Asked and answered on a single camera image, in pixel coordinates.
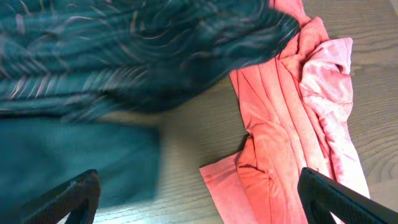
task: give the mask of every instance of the wooden table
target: wooden table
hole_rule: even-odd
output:
[[[304,0],[332,39],[352,37],[349,130],[373,200],[398,211],[398,17],[388,0]],[[99,210],[97,223],[222,223],[198,168],[246,138],[228,79],[158,119],[162,168],[154,201]]]

